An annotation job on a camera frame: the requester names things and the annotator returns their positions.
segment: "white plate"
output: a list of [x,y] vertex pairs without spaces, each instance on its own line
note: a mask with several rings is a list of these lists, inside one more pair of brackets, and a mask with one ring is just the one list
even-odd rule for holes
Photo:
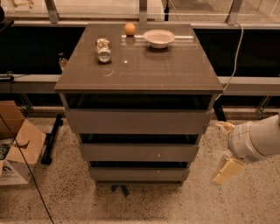
[[147,31],[143,38],[150,43],[150,46],[161,49],[167,47],[175,39],[175,35],[170,31],[151,30]]

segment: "wire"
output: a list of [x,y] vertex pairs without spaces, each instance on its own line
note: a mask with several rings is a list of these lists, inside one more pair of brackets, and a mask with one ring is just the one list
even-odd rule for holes
[[[13,78],[14,78],[14,80],[15,79],[17,79],[17,78],[20,78],[20,77],[23,77],[23,76],[26,76],[26,75],[29,75],[28,73],[27,74],[22,74],[22,75],[19,75],[18,77],[15,77],[14,75],[11,75]],[[14,81],[12,80],[12,81],[10,81],[10,94],[11,95],[14,95],[14,93],[13,93],[13,91],[12,91],[12,85],[11,84],[13,84],[14,83]],[[31,115],[32,115],[32,112],[33,112],[33,106],[32,106],[32,104],[30,103],[30,101],[27,99],[23,99],[23,97],[19,94],[19,93],[17,93],[17,95],[19,96],[19,99],[20,99],[20,101],[25,105],[25,108],[23,107],[23,106],[20,106],[20,108],[23,110],[23,112],[24,112],[24,117],[25,118],[27,118],[27,117],[30,117]]]
[[[234,71],[233,73],[231,74],[228,82],[227,82],[227,85],[224,87],[223,91],[225,91],[227,88],[228,88],[228,85],[230,83],[230,81],[234,78],[235,76],[235,72],[236,72],[236,69],[237,69],[237,59],[238,59],[238,53],[239,53],[239,50],[240,50],[240,46],[242,44],[242,40],[243,40],[243,34],[244,34],[244,27],[236,22],[240,27],[241,27],[241,36],[240,36],[240,39],[239,39],[239,43],[238,43],[238,46],[237,46],[237,49],[236,49],[236,53],[235,53],[235,57],[234,57]],[[221,97],[221,94],[219,94],[216,98],[216,101]]]
[[38,195],[39,195],[39,197],[41,198],[42,203],[43,203],[43,205],[44,205],[44,207],[45,207],[45,211],[46,211],[46,213],[47,213],[47,215],[48,215],[48,217],[49,217],[51,223],[54,224],[53,218],[52,218],[52,216],[50,215],[49,210],[48,210],[47,207],[46,207],[46,203],[45,203],[45,201],[44,201],[44,199],[43,199],[43,196],[42,196],[42,194],[41,194],[41,191],[39,190],[39,187],[38,187],[38,185],[37,185],[36,179],[35,179],[35,177],[34,177],[34,175],[33,175],[33,173],[32,173],[32,170],[30,169],[30,166],[28,165],[28,163],[27,163],[27,161],[26,161],[26,159],[25,159],[24,153],[21,151],[21,149],[20,149],[20,147],[19,147],[19,144],[18,144],[17,139],[15,138],[15,136],[14,136],[14,134],[12,133],[12,131],[11,131],[9,125],[6,123],[6,121],[3,119],[3,117],[2,117],[1,115],[0,115],[0,118],[2,119],[4,125],[8,128],[9,132],[11,133],[11,135],[12,135],[12,137],[13,137],[13,140],[16,142],[16,145],[17,145],[17,147],[18,147],[18,149],[19,149],[19,151],[20,151],[20,154],[22,155],[22,157],[23,157],[23,159],[24,159],[24,162],[25,162],[25,164],[26,164],[26,166],[27,166],[27,168],[28,168],[28,170],[29,170],[29,172],[30,172],[30,174],[31,174],[31,176],[32,176],[32,179],[33,179],[34,184],[35,184],[35,186],[36,186],[36,188],[37,188],[37,191],[38,191]]
[[172,1],[172,0],[169,0],[169,1],[170,1],[171,5],[172,5],[172,8],[174,9],[174,12],[175,12],[175,15],[176,15],[178,21],[180,21],[180,18],[179,18],[179,16],[178,16],[178,13],[177,13],[177,10],[176,10],[176,8],[175,8],[175,5],[173,4],[173,1]]
[[1,24],[3,24],[3,27],[0,29],[0,33],[4,32],[9,26],[9,24],[5,23],[4,21],[2,21]]

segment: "drawer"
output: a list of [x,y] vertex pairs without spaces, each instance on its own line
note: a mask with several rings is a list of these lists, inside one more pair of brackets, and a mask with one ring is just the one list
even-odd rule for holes
[[185,144],[80,144],[81,155],[86,161],[192,162],[198,148],[197,145]]
[[76,134],[204,134],[210,122],[206,111],[69,109],[66,116]]
[[189,170],[187,168],[90,167],[89,173],[95,181],[183,182]]

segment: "cabinet top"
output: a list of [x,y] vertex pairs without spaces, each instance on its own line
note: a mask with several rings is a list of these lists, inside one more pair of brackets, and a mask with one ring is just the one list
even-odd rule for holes
[[[221,93],[222,86],[193,28],[189,24],[135,24],[127,37],[124,24],[89,24],[75,47],[55,90],[90,91],[202,91]],[[144,39],[149,30],[167,30],[175,40],[155,49]],[[98,61],[95,41],[110,41],[111,61]]]

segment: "terrazzo floor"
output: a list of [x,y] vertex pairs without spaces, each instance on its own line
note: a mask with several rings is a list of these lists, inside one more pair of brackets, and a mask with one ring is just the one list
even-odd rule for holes
[[[53,119],[32,118],[44,132]],[[81,158],[67,122],[59,128],[52,164],[38,163],[34,176],[54,223],[280,223],[280,156],[247,164],[225,185],[214,185],[220,159],[230,155],[227,136],[212,120],[183,185],[96,185]],[[33,180],[28,185],[0,186],[0,223],[51,223]]]

